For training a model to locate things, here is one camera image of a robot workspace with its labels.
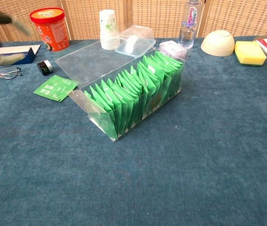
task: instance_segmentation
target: bottle label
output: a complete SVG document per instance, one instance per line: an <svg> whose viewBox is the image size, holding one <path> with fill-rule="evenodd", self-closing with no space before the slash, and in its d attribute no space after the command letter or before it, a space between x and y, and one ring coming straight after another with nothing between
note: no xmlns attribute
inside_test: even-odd
<svg viewBox="0 0 267 226"><path fill-rule="evenodd" d="M190 7L188 22L186 26L193 27L196 23L196 18L197 18L197 9L195 7Z"/></svg>

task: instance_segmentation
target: red ice cream tub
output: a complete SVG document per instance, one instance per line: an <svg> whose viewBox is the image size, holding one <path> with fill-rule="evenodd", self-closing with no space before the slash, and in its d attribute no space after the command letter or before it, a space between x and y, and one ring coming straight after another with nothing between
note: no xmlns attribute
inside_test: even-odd
<svg viewBox="0 0 267 226"><path fill-rule="evenodd" d="M65 14L61 8L42 8L30 14L37 30L50 51L60 51L69 46Z"/></svg>

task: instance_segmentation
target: eyeglasses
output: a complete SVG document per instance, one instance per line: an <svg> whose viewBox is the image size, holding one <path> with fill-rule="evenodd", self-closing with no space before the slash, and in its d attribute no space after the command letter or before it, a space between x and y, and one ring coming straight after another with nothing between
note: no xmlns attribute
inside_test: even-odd
<svg viewBox="0 0 267 226"><path fill-rule="evenodd" d="M6 66L0 68L0 78L2 79L13 79L16 78L17 76L22 76L21 73L21 68L15 67L15 66Z"/></svg>

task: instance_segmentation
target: green packet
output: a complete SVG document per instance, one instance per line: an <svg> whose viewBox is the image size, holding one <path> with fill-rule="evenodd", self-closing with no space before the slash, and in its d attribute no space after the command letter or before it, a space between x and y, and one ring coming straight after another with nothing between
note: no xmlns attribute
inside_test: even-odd
<svg viewBox="0 0 267 226"><path fill-rule="evenodd" d="M131 74L127 71L124 70L122 72L123 78L135 89L138 91L138 96L139 96L139 111L138 111L138 121L141 121L143 118L144 114L144 101L142 99L142 86L131 76Z"/></svg>
<svg viewBox="0 0 267 226"><path fill-rule="evenodd" d="M114 91L115 95L118 97L119 100L122 100L127 104L127 115L126 115L126 125L125 127L128 128L130 125L130 119L134 107L134 99L130 97L126 92L124 92L121 87L113 83L110 79L107 80L107 85Z"/></svg>
<svg viewBox="0 0 267 226"><path fill-rule="evenodd" d="M176 73L176 77L174 78L174 82L172 82L172 92L170 93L170 97L172 97L173 95L175 95L179 89L179 86L181 84L181 73L183 70L183 63L179 62L165 54L162 54L159 51L155 52L155 55L160 58L162 61L164 61L166 64L172 64L172 66L177 68L177 73Z"/></svg>
<svg viewBox="0 0 267 226"><path fill-rule="evenodd" d="M89 94L87 91L84 91L84 94L89 99L90 104L94 105L99 110L99 112L88 113L89 117L92 117L97 122L107 136L112 139L117 139L118 135L110 113L107 113L104 106L101 105L97 100L94 100L91 94Z"/></svg>
<svg viewBox="0 0 267 226"><path fill-rule="evenodd" d="M120 89L125 92L128 96L133 98L133 110L132 110L132 114L131 114L131 118L128 122L127 128L130 129L132 127L132 124L134 121L136 121L136 115L138 112L138 100L139 100L139 96L136 93L131 92L130 90L128 90L127 88L124 88L122 86L119 86Z"/></svg>
<svg viewBox="0 0 267 226"><path fill-rule="evenodd" d="M160 83L163 82L165 70L162 67L160 67L155 61L153 61L146 55L143 56L143 64L158 77Z"/></svg>
<svg viewBox="0 0 267 226"><path fill-rule="evenodd" d="M114 124L116 127L116 131L119 131L119 123L120 123L120 117L118 112L115 110L115 106L112 102L111 98L108 98L107 95L105 94L105 92L101 89L101 87L99 87L98 84L95 84L95 91L102 97L102 99L109 105L109 107L112 110L112 113L114 115Z"/></svg>
<svg viewBox="0 0 267 226"><path fill-rule="evenodd" d="M104 82L104 80L101 80L101 88L104 91L107 99L109 99L114 105L114 111L113 112L114 112L114 116L115 116L115 124L118 127L118 132L120 132L120 129L122 129L124 126L124 122L122 119L122 103L115 96L115 94L109 88L109 86Z"/></svg>
<svg viewBox="0 0 267 226"><path fill-rule="evenodd" d="M138 104L136 105L136 109L134 111L134 114L133 114L133 118L134 118L134 121L137 123L138 122L138 113L140 111L140 98L139 98L139 93L138 91L136 91L136 88L134 89L130 84L129 82L124 79L120 74L118 74L118 77L116 78L119 80L119 83L121 84L122 87L126 88L127 90L129 90L130 92L134 93L137 95L137 101L138 101Z"/></svg>
<svg viewBox="0 0 267 226"><path fill-rule="evenodd" d="M119 133L121 135L124 135L125 130L126 130L126 123L127 123L128 105L122 98L121 99L118 98L116 94L114 93L114 91L103 80L101 81L101 87L103 91L106 93L107 97L113 100L115 111L119 111L118 113L121 113L120 125L118 129L119 129Z"/></svg>
<svg viewBox="0 0 267 226"><path fill-rule="evenodd" d="M154 95L152 95L150 102L148 103L147 107L146 107L146 112L150 113L152 112L159 103L161 103L163 101L163 97L162 97L162 93L165 91L165 93L167 93L167 89L161 91L161 83L160 80L158 79L157 76L155 76L153 74L153 72L147 68L143 63L140 64L144 70L146 71L147 75L149 76L149 78L154 82L155 86L156 86L156 92Z"/></svg>
<svg viewBox="0 0 267 226"><path fill-rule="evenodd" d="M140 89L141 89L141 96L140 96L140 102L141 102L141 109L140 109L140 114L139 114L139 120L143 119L144 116L144 112L145 112L145 105L147 103L147 98L148 98L148 88L146 86L146 83L144 81L144 83L142 83L142 81L140 80L140 78L138 77L138 73L137 71L134 69L133 66L130 67L130 73L129 75L131 76L132 80L134 80L137 84L140 85Z"/></svg>
<svg viewBox="0 0 267 226"><path fill-rule="evenodd" d="M142 96L141 96L141 101L142 101L142 111L143 111L143 114L144 114L144 111L145 111L145 106L147 105L148 103L148 99L150 98L149 96L149 91L148 91L148 87L146 85L146 82L144 79L140 79L139 76L138 76L138 73L137 71L134 69L133 66L130 67L130 74L132 75L133 78L135 78L135 80L141 84L142 86Z"/></svg>
<svg viewBox="0 0 267 226"><path fill-rule="evenodd" d="M33 93L61 102L71 91L73 91L74 88L76 88L77 85L78 82L54 75L39 86Z"/></svg>
<svg viewBox="0 0 267 226"><path fill-rule="evenodd" d="M147 93L147 97L146 97L146 103L145 103L145 111L146 108L149 104L149 102L152 99L152 96L155 94L156 92L156 86L153 83L153 81L150 79L150 77L147 75L147 72L144 70L144 68L141 66L142 62L139 62L137 65L137 72L138 72L138 77L140 78L140 80L142 81L143 85L146 86L148 93Z"/></svg>
<svg viewBox="0 0 267 226"><path fill-rule="evenodd" d="M168 87L168 91L167 94L163 100L163 102L165 102L166 100L169 99L170 94L174 93L174 89L175 89L175 81L177 81L177 73L178 73L178 69L173 66L172 64L170 64L168 61L164 61L161 60L158 56L150 56L152 58L153 61L155 61L157 64L159 64L161 67L164 67L167 69L166 73L165 73L165 78L164 78L164 82L168 83L168 85L166 87Z"/></svg>
<svg viewBox="0 0 267 226"><path fill-rule="evenodd" d="M98 102L104 107L104 109L105 109L106 112L109 113L110 118L111 118L111 120L113 121L113 123L114 123L114 125L115 125L116 133L118 133L118 128L117 128L117 126L116 126L116 124L115 124L115 116L114 116L114 113L113 113L112 108L111 108L111 107L107 104L107 102L101 97L101 95L98 94L98 92L96 92L96 91L94 90L94 88L92 88L91 86L90 86L89 88L90 88L90 91L91 91L91 93L92 93L92 95L93 95L93 98L94 98L96 101L98 101Z"/></svg>
<svg viewBox="0 0 267 226"><path fill-rule="evenodd" d="M139 62L139 64L141 67L143 67L145 71L145 73L143 74L145 79L147 80L149 77L153 82L153 84L156 86L156 92L158 92L161 86L161 81L159 80L159 78L150 69L148 69L142 62Z"/></svg>

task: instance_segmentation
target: yellow sponge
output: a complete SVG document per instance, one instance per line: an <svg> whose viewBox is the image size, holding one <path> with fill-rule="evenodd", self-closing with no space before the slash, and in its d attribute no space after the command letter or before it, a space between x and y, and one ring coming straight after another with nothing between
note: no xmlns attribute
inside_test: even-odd
<svg viewBox="0 0 267 226"><path fill-rule="evenodd" d="M255 41L237 41L235 55L242 65L262 66L266 60L266 55Z"/></svg>

